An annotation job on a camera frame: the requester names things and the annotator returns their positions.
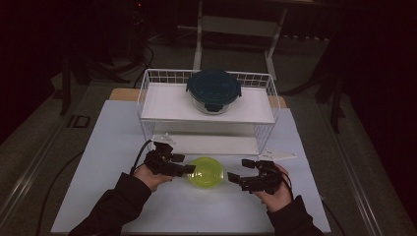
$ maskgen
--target wire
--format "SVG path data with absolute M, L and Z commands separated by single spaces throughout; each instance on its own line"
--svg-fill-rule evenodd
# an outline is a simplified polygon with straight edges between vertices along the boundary
M 43 203 L 42 203 L 42 208 L 40 210 L 40 214 L 39 214 L 39 221 L 37 222 L 37 227 L 36 227 L 36 236 L 40 235 L 40 226 L 42 224 L 42 219 L 43 219 L 43 214 L 45 212 L 45 208 L 46 208 L 46 203 L 48 202 L 48 198 L 49 198 L 49 194 L 51 193 L 52 187 L 54 186 L 56 180 L 58 179 L 58 177 L 61 175 L 61 173 L 65 170 L 65 168 L 67 168 L 67 166 L 69 164 L 71 164 L 71 162 L 73 162 L 75 159 L 77 159 L 79 156 L 81 156 L 84 153 L 84 151 L 82 150 L 80 153 L 76 154 L 74 157 L 72 157 L 58 172 L 58 174 L 55 176 L 55 178 L 53 179 L 51 185 L 48 188 L 48 191 L 46 192 L 46 196 L 43 199 Z
M 124 78 L 127 77 L 129 75 L 132 75 L 133 73 L 135 73 L 136 71 L 138 71 L 141 68 L 141 66 L 137 66 L 135 69 L 132 69 L 130 72 L 127 72 L 126 74 L 123 74 L 121 76 L 119 76 L 120 78 Z
M 132 166 L 131 171 L 130 171 L 130 175 L 133 175 L 135 173 L 135 170 L 138 168 L 138 162 L 139 162 L 139 158 L 141 158 L 142 152 L 144 152 L 145 147 L 152 142 L 152 140 L 148 140 L 144 143 L 144 145 L 142 146 L 141 150 L 138 153 L 138 156 L 136 157 L 135 160 L 135 164 Z
M 136 78 L 136 80 L 135 80 L 135 83 L 133 84 L 133 89 L 135 89 L 136 88 L 136 84 L 138 83 L 138 81 L 141 79 L 141 77 L 142 77 L 142 75 L 144 74 L 144 72 L 150 67 L 150 64 L 152 63 L 152 60 L 153 60 L 153 55 L 154 55 L 154 53 L 153 53 L 153 50 L 149 47 L 149 46 L 147 46 L 146 45 L 146 48 L 150 51 L 150 59 L 149 59 L 149 62 L 148 63 L 146 63 L 145 61 L 144 61 L 144 63 L 145 63 L 145 68 L 141 71 L 141 73 L 138 75 L 138 77 Z
M 281 174 L 285 175 L 285 177 L 287 177 L 288 182 L 282 178 L 283 183 L 285 184 L 285 186 L 287 187 L 287 189 L 289 190 L 289 194 L 291 196 L 291 201 L 294 200 L 294 194 L 292 193 L 292 184 L 291 184 L 291 179 L 289 178 L 289 176 L 287 174 L 285 174 L 284 172 L 281 171 Z
M 116 74 L 126 72 L 126 71 L 134 69 L 135 67 L 141 66 L 142 61 L 143 61 L 142 55 L 137 55 L 131 60 L 129 64 L 116 67 L 116 68 L 110 68 L 108 70 Z
M 331 217 L 334 219 L 334 222 L 336 222 L 337 226 L 340 229 L 341 234 L 343 236 L 346 236 L 346 233 L 344 232 L 343 228 L 341 227 L 341 224 L 337 220 L 336 216 L 333 214 L 333 211 L 330 210 L 330 207 L 328 207 L 328 205 L 325 203 L 324 200 L 322 200 L 322 203 L 323 203 L 323 206 L 325 206 L 325 208 L 328 210 L 328 213 L 330 213 Z
M 132 44 L 132 28 L 134 25 L 134 9 L 133 4 L 130 0 L 126 1 L 127 5 L 130 5 L 130 23 L 131 23 L 131 30 L 129 30 L 129 36 L 128 36 L 128 49 L 126 50 L 126 58 L 129 57 L 129 53 L 131 51 L 131 44 Z
M 184 37 L 192 35 L 192 34 L 197 34 L 197 28 L 188 29 L 188 32 L 185 32 L 185 33 L 177 36 L 176 40 L 184 38 Z M 152 37 L 150 37 L 148 39 L 148 42 L 155 43 L 155 44 L 170 44 L 171 43 L 171 41 L 169 39 L 164 38 L 161 33 L 158 33 L 158 34 L 153 35 Z

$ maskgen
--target human hand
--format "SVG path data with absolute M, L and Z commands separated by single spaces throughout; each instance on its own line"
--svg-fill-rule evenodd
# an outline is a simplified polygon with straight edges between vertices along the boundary
M 154 175 L 152 171 L 145 165 L 141 165 L 134 173 L 134 176 L 144 182 L 152 192 L 155 192 L 157 186 L 167 181 L 172 181 L 174 177 L 157 174 Z
M 285 174 L 283 175 L 284 181 L 289 183 L 289 179 L 287 177 L 288 171 L 278 164 L 275 166 Z M 267 208 L 270 212 L 276 212 L 292 202 L 292 195 L 290 191 L 291 190 L 289 190 L 285 183 L 282 181 L 278 190 L 273 195 L 267 194 L 265 192 L 254 192 L 254 195 L 260 198 L 263 204 L 267 205 Z

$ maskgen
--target dark floor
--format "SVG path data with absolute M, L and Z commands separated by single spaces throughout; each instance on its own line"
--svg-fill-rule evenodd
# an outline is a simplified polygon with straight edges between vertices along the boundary
M 306 82 L 326 47 L 326 42 L 315 40 L 303 43 L 288 38 L 281 40 L 273 57 L 277 89 L 283 91 Z M 151 66 L 154 68 L 192 68 L 193 47 L 151 42 L 149 48 L 153 52 Z M 205 49 L 202 69 L 205 68 L 266 71 L 262 52 L 242 50 Z M 61 100 L 48 98 L 0 147 L 2 235 L 35 232 L 52 179 L 69 159 L 84 149 L 101 106 L 111 91 L 131 87 L 142 69 L 123 77 L 131 81 L 127 85 L 112 83 L 94 72 L 91 72 L 93 81 L 89 86 L 77 85 L 73 80 L 73 103 L 66 116 L 59 116 Z M 60 75 L 52 80 L 59 88 Z M 316 102 L 316 91 L 317 88 L 309 88 L 285 99 L 294 115 L 319 192 L 326 197 L 325 203 L 346 234 L 416 235 L 414 225 L 393 190 L 349 97 L 344 95 L 342 99 L 345 117 L 339 119 L 340 134 L 337 135 L 328 121 L 330 106 L 327 102 Z M 72 115 L 88 116 L 91 122 L 84 129 L 69 127 Z M 40 235 L 49 235 L 77 163 L 76 159 L 69 164 L 52 188 Z M 37 171 L 30 172 L 28 168 L 34 166 L 38 167 Z M 22 176 L 29 176 L 31 181 L 20 179 Z M 26 183 L 26 187 L 17 189 L 21 191 L 20 201 L 12 203 L 7 198 L 14 193 L 16 197 L 14 186 L 22 186 L 22 183 Z M 327 215 L 332 230 L 329 235 L 342 235 L 329 211 Z

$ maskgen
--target wire rack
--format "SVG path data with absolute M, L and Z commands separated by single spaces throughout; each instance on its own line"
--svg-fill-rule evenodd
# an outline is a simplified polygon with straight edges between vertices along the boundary
M 141 119 L 141 125 L 144 132 L 145 138 L 151 139 L 154 135 L 155 131 L 155 124 L 157 122 L 149 122 L 142 120 L 142 114 L 144 111 L 144 106 L 147 102 L 147 95 L 149 86 L 152 83 L 167 83 L 167 84 L 187 84 L 189 78 L 191 78 L 194 74 L 198 73 L 197 70 L 165 70 L 165 69 L 148 69 L 144 73 L 141 91 L 138 97 L 138 115 Z M 247 73 L 247 72 L 227 72 L 231 75 L 234 75 L 237 81 L 241 84 L 242 88 L 261 88 L 265 89 L 267 96 L 269 107 L 273 116 L 274 124 L 278 120 L 279 117 L 279 99 L 278 94 L 276 92 L 275 84 L 273 78 L 270 74 L 259 74 L 259 73 Z M 193 124 L 190 122 L 187 123 L 189 127 L 192 127 Z M 261 153 L 264 149 L 269 135 L 274 127 L 273 125 L 265 125 L 260 124 L 254 127 L 254 136 L 257 140 L 258 144 L 258 153 Z M 212 126 L 219 126 L 218 123 L 211 123 Z

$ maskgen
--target black cable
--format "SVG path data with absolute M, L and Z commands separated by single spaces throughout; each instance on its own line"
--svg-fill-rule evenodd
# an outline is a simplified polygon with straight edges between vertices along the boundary
M 149 46 L 146 46 L 146 48 L 150 51 L 150 59 L 149 59 L 149 62 L 148 63 L 145 63 L 145 68 L 141 71 L 141 73 L 138 75 L 138 77 L 136 78 L 136 80 L 135 80 L 135 83 L 133 84 L 133 89 L 135 89 L 136 88 L 136 84 L 138 83 L 138 81 L 141 79 L 141 77 L 142 77 L 142 75 L 144 74 L 144 72 L 148 69 L 148 68 L 150 68 L 150 64 L 152 63 L 152 60 L 153 60 L 153 50 L 149 47 Z
M 127 72 L 126 74 L 123 74 L 120 77 L 123 79 L 124 77 L 132 75 L 133 73 L 137 72 L 140 68 L 141 68 L 141 66 L 139 65 L 135 69 L 132 69 L 130 72 Z
M 144 145 L 142 146 L 141 150 L 138 153 L 138 156 L 136 157 L 135 160 L 135 164 L 132 166 L 131 171 L 130 171 L 130 175 L 133 175 L 135 173 L 135 170 L 138 168 L 138 162 L 139 162 L 139 158 L 141 158 L 142 152 L 144 152 L 145 147 L 152 142 L 152 140 L 148 140 L 144 143 Z
M 40 226 L 42 224 L 42 219 L 43 219 L 43 213 L 45 212 L 45 208 L 46 208 L 46 203 L 48 202 L 48 198 L 49 198 L 49 194 L 51 193 L 52 187 L 54 186 L 56 180 L 58 179 L 58 177 L 61 175 L 61 173 L 65 170 L 65 168 L 67 168 L 67 166 L 69 164 L 71 164 L 71 162 L 73 162 L 75 159 L 77 159 L 79 156 L 81 156 L 84 153 L 84 151 L 82 150 L 80 153 L 76 154 L 74 157 L 72 157 L 58 172 L 58 174 L 55 176 L 55 178 L 53 179 L 51 185 L 49 186 L 48 191 L 46 192 L 46 196 L 43 199 L 43 203 L 42 203 L 42 208 L 40 210 L 40 214 L 39 214 L 39 221 L 37 222 L 37 228 L 36 228 L 36 234 L 35 236 L 40 235 Z
M 334 219 L 334 222 L 336 222 L 337 226 L 340 229 L 340 232 L 343 236 L 346 236 L 346 233 L 344 232 L 343 228 L 341 227 L 341 224 L 337 220 L 336 216 L 333 214 L 333 211 L 330 210 L 330 207 L 325 203 L 325 201 L 322 200 L 323 206 L 328 210 L 328 213 L 330 213 L 331 217 Z
M 285 175 L 285 177 L 287 177 L 288 182 L 286 182 L 286 180 L 284 178 L 282 178 L 282 181 L 284 182 L 284 185 L 287 187 L 287 189 L 289 190 L 289 194 L 291 196 L 291 201 L 294 201 L 294 194 L 292 193 L 292 184 L 291 184 L 291 179 L 289 178 L 289 176 L 287 174 L 285 174 L 284 172 L 281 171 L 281 174 Z
M 140 62 L 142 60 L 143 60 L 142 55 L 137 55 L 131 60 L 131 62 L 129 64 L 126 64 L 126 65 L 123 65 L 123 66 L 120 66 L 120 67 L 110 68 L 108 70 L 110 72 L 113 72 L 113 73 L 116 73 L 116 74 L 119 74 L 119 73 L 122 73 L 122 72 L 127 72 L 129 70 L 134 69 L 135 67 L 141 66 Z

